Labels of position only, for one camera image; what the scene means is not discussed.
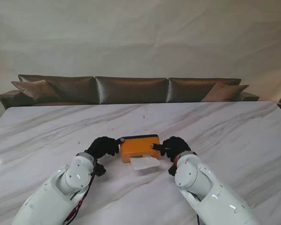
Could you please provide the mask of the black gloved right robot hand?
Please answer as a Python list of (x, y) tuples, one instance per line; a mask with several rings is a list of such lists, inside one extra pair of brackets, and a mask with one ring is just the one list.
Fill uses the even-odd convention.
[(162, 144), (151, 144), (151, 148), (160, 151), (161, 156), (166, 155), (171, 162), (174, 162), (177, 155), (184, 151), (191, 151), (189, 145), (180, 137), (172, 136), (163, 141)]

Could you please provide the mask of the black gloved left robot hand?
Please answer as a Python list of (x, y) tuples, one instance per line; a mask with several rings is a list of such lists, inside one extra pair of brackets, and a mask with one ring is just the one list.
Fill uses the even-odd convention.
[(124, 142), (124, 138), (121, 137), (119, 139), (109, 138), (106, 136), (99, 137), (95, 139), (92, 144), (89, 146), (87, 150), (84, 152), (88, 153), (95, 159), (102, 158), (103, 156), (111, 155), (115, 156), (115, 154), (119, 153), (119, 146), (122, 142)]

